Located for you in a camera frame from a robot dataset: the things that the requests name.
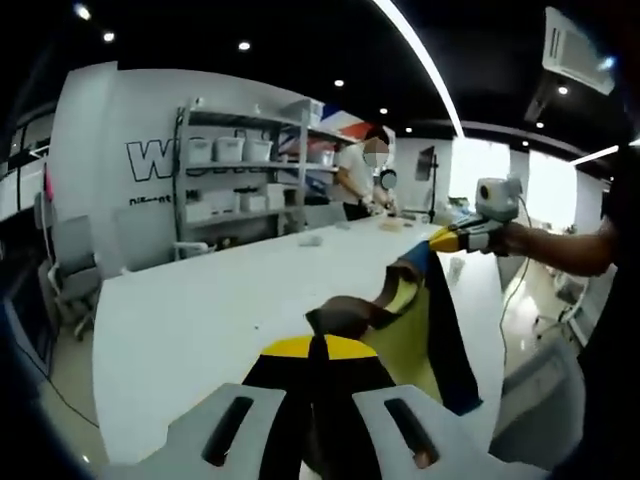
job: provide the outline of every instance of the table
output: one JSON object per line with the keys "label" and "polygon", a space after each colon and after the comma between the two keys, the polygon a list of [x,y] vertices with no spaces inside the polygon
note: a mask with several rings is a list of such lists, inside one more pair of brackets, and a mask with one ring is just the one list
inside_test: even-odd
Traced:
{"label": "table", "polygon": [[[134,463],[161,447],[167,426],[225,382],[238,383],[275,340],[311,333],[304,314],[342,294],[373,300],[385,268],[439,227],[383,231],[381,218],[326,227],[107,280],[98,304],[94,397],[111,463]],[[319,247],[301,236],[319,235]],[[465,260],[450,285],[483,404],[462,417],[488,450],[504,377],[495,257]]]}

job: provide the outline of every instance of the air conditioner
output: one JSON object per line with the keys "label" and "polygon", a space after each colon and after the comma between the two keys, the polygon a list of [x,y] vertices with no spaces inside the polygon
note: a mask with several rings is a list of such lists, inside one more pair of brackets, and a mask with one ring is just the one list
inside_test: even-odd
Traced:
{"label": "air conditioner", "polygon": [[602,58],[580,28],[558,10],[547,7],[542,66],[609,95],[615,85],[611,74],[599,70]]}

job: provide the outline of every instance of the ceiling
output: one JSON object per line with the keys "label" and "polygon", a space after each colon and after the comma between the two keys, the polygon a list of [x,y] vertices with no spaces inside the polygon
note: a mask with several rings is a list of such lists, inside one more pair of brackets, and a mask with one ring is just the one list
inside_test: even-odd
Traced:
{"label": "ceiling", "polygon": [[[0,38],[14,45],[6,79],[13,92],[32,82],[23,112],[55,100],[70,69],[118,60],[121,69],[185,68],[263,81],[385,123],[399,136],[406,126],[414,136],[452,135],[451,128],[429,126],[448,119],[447,112],[412,50],[371,0],[86,0],[89,22],[72,14],[71,2],[49,3],[38,7],[36,19],[31,6],[13,5],[22,11],[7,17],[22,28]],[[463,121],[543,134],[585,152],[633,136],[619,88],[604,96],[571,80],[569,95],[555,89],[546,95],[538,118],[544,129],[525,120],[541,82],[558,80],[541,65],[544,7],[563,2],[395,3],[431,54]],[[586,7],[588,1],[577,3],[580,9],[569,13],[606,36],[598,11]],[[634,15],[626,17],[640,18]],[[104,29],[116,33],[114,43],[102,41]],[[251,42],[248,52],[238,51],[242,40]],[[336,79],[345,86],[336,88]],[[13,93],[2,99],[3,117],[20,98]],[[382,107],[387,115],[380,114]],[[607,175],[606,162],[580,168]]]}

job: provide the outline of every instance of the cable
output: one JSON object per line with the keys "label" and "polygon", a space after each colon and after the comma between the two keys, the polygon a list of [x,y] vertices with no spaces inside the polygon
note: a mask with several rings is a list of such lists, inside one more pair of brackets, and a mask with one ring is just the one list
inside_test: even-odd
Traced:
{"label": "cable", "polygon": [[[518,196],[518,200],[520,200],[520,202],[522,202],[522,208],[524,208],[524,213],[527,215],[527,222],[529,223],[529,228],[533,228],[533,225],[531,224],[531,217],[529,216],[529,211],[527,210],[527,204],[524,201],[524,198],[522,198],[522,196]],[[527,270],[529,269],[529,261],[531,259],[529,257],[527,257],[525,264],[524,264],[524,271],[522,272],[522,277],[520,278],[520,281],[518,282],[518,285],[516,286],[516,288],[513,289],[513,292],[511,292],[511,294],[507,297],[507,301],[504,302],[504,307],[502,307],[502,315],[500,315],[500,335],[502,336],[502,343],[504,345],[504,363],[505,365],[507,364],[507,340],[504,338],[504,329],[502,328],[502,322],[504,321],[504,315],[505,313],[507,313],[507,308],[509,307],[509,302],[511,301],[511,299],[513,298],[513,296],[516,294],[516,292],[520,289],[520,286],[522,285],[522,282],[524,282],[524,277],[527,275]]]}
{"label": "cable", "polygon": [[36,361],[31,357],[31,355],[29,355],[29,353],[24,348],[22,348],[22,345],[20,345],[18,343],[18,341],[14,338],[13,335],[11,335],[11,338],[13,339],[13,342],[16,344],[16,346],[20,349],[20,351],[26,355],[26,357],[33,364],[33,366],[38,369],[38,371],[44,376],[44,378],[47,379],[47,382],[49,382],[49,385],[51,385],[51,388],[53,388],[53,391],[56,392],[56,395],[58,395],[58,397],[60,397],[60,400],[62,400],[62,403],[64,403],[67,407],[69,407],[69,409],[71,409],[76,415],[78,415],[80,418],[82,418],[85,422],[87,422],[90,425],[93,425],[94,427],[96,427],[99,430],[100,426],[97,423],[95,423],[93,420],[90,420],[89,418],[87,418],[76,407],[74,407],[69,402],[67,402],[67,400],[64,398],[64,396],[60,393],[60,390],[58,390],[56,388],[56,386],[53,384],[53,382],[51,381],[51,378],[49,378],[49,375],[47,375],[44,372],[44,370],[42,370],[42,368],[40,368],[40,365],[38,365],[36,363]]}

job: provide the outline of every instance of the window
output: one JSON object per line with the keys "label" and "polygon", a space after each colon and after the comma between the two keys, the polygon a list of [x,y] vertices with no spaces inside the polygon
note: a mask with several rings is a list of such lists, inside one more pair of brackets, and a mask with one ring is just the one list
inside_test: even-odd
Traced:
{"label": "window", "polygon": [[475,211],[476,188],[480,178],[507,178],[509,146],[500,143],[456,138],[451,154],[450,197],[466,197]]}
{"label": "window", "polygon": [[529,154],[529,215],[554,229],[573,225],[577,203],[577,173],[573,165],[540,152]]}

